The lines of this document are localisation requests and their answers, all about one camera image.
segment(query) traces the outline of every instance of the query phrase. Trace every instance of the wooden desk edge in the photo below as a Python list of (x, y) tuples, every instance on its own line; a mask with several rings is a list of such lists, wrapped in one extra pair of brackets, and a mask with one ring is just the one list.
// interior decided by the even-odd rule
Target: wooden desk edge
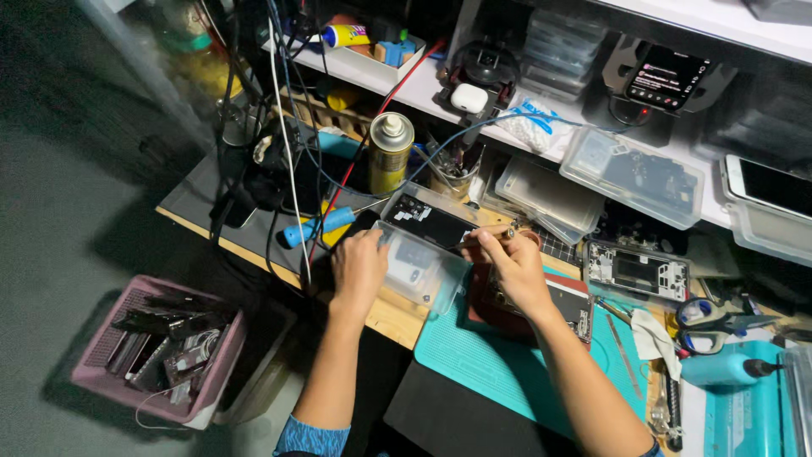
[[(177, 224), (182, 225), (186, 229), (192, 230), (194, 233), (197, 233), (204, 238), (209, 237), (208, 229), (194, 224), (193, 222), (190, 222), (189, 220), (168, 211), (166, 208), (156, 207), (155, 211), (157, 211), (160, 215), (168, 217)], [(220, 237), (219, 244), (223, 249), (248, 260), (265, 271), (268, 271), (265, 258), (261, 255), (247, 250), (244, 247), (223, 237)], [(299, 283), (299, 275), (276, 263), (271, 263), (270, 265), (274, 269), (274, 273), (276, 273), (277, 276), (279, 276), (283, 281), (286, 281), (288, 284), (294, 285), (297, 288), (301, 288)], [(423, 323), (425, 322), (426, 316), (427, 314), (419, 316), (379, 298), (376, 299), (375, 303), (372, 305), (372, 310), (369, 312), (369, 316), (366, 318), (366, 325), (383, 336), (398, 342), (398, 344), (401, 346), (409, 350), (413, 350), (414, 345), (417, 344), (417, 337), (420, 336), (420, 331), (423, 329)]]

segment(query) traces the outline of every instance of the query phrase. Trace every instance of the white cable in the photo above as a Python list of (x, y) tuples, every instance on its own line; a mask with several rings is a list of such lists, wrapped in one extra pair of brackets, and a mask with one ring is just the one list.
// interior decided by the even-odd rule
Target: white cable
[(180, 387), (180, 385), (176, 385), (175, 387), (170, 387), (169, 389), (162, 390), (162, 391), (160, 391), (160, 392), (156, 392), (156, 393), (154, 393), (154, 394), (152, 394), (152, 395), (148, 396), (147, 398), (144, 398), (144, 401), (143, 401), (143, 402), (141, 402), (141, 404), (140, 404), (140, 405), (138, 405), (138, 407), (136, 408), (136, 423), (137, 423), (138, 425), (140, 425), (140, 426), (141, 426), (141, 428), (143, 428), (143, 429), (150, 429), (150, 430), (184, 430), (184, 431), (188, 431), (189, 429), (182, 429), (182, 428), (180, 428), (180, 427), (158, 427), (158, 426), (155, 426), (155, 425), (144, 425), (144, 424), (142, 424), (142, 423), (141, 423), (141, 421), (140, 421), (140, 420), (138, 420), (138, 412), (139, 412), (139, 411), (141, 411), (141, 408), (142, 408), (142, 407), (144, 407), (144, 405), (145, 405), (145, 404), (146, 404), (146, 403), (147, 403), (149, 400), (151, 400), (151, 399), (152, 399), (152, 397), (154, 397), (154, 396), (156, 396), (156, 395), (160, 395), (160, 394), (165, 394), (166, 392), (169, 392), (170, 390), (174, 390), (174, 389), (175, 389), (175, 388), (177, 388), (177, 387)]
[[(299, 236), (305, 240), (305, 231), (302, 230), (302, 219), (299, 216), (299, 202), (296, 201), (296, 182), (293, 180), (293, 156), (291, 155), (291, 145), (287, 142), (287, 128), (285, 128), (285, 116), (282, 114), (282, 101), (279, 99), (279, 83), (276, 80), (276, 40), (274, 40), (274, 23), (268, 18), (268, 30), (270, 31), (270, 74), (274, 78), (274, 92), (276, 94), (276, 109), (279, 111), (279, 122), (282, 124), (282, 138), (285, 140), (285, 152), (287, 153), (287, 169), (291, 173), (291, 192), (293, 192), (293, 209), (296, 210), (296, 223), (299, 225)], [(310, 262), (308, 262), (307, 243), (302, 242), (302, 252), (304, 252), (304, 268), (307, 270), (307, 284), (310, 285)]]

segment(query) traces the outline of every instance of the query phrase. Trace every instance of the blue screwdriver handle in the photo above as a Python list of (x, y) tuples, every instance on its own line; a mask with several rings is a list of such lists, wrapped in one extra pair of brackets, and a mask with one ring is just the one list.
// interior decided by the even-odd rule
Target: blue screwdriver handle
[[(327, 219), (324, 221), (324, 233), (332, 232), (338, 227), (343, 227), (353, 222), (355, 222), (355, 215), (352, 214), (351, 207), (335, 208), (333, 211), (330, 211), (330, 214), (327, 215)], [(304, 234), (305, 240), (312, 240), (316, 236), (317, 231), (317, 218), (302, 223), (302, 233)], [(302, 242), (302, 238), (299, 235), (298, 224), (285, 228), (283, 234), (289, 247), (296, 247)]]

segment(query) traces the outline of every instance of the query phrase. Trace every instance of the pink basket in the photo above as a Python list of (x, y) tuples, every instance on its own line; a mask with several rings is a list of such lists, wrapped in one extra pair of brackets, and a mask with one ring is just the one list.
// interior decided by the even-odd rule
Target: pink basket
[[(127, 386), (124, 379), (107, 372), (107, 360), (119, 343), (123, 332), (114, 329), (111, 324), (124, 317), (126, 311), (133, 307), (146, 304), (146, 297), (161, 296), (161, 287), (182, 290), (191, 295), (212, 298), (222, 301), (221, 298), (204, 294), (169, 281), (162, 281), (150, 276), (139, 275), (132, 278), (130, 284), (116, 301), (110, 314), (107, 315), (87, 349), (82, 359), (71, 373), (71, 382), (84, 387), (97, 394), (104, 395), (111, 400), (131, 407), (138, 407), (151, 394), (141, 392)], [(194, 403), (173, 405), (166, 395), (152, 397), (143, 407), (142, 411), (162, 417), (166, 420), (179, 422), (194, 429), (204, 429), (214, 414), (226, 381), (240, 355), (245, 341), (246, 326), (243, 312), (239, 311), (231, 322), (227, 333), (220, 343), (220, 350), (215, 359), (211, 360), (211, 368), (206, 375), (201, 391)]]

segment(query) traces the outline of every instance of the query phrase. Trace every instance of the bag of white foam beads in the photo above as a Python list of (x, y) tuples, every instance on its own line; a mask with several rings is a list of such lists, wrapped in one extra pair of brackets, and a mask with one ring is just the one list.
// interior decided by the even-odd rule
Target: bag of white foam beads
[[(517, 113), (534, 113), (558, 117), (555, 111), (548, 108), (543, 100), (535, 98), (536, 96), (536, 94), (527, 93), (521, 89), (517, 90), (511, 106), (502, 111), (499, 117)], [(565, 152), (572, 138), (572, 132), (575, 130), (572, 125), (541, 116), (516, 116), (499, 120), (496, 124), (539, 154), (555, 153), (556, 151)]]

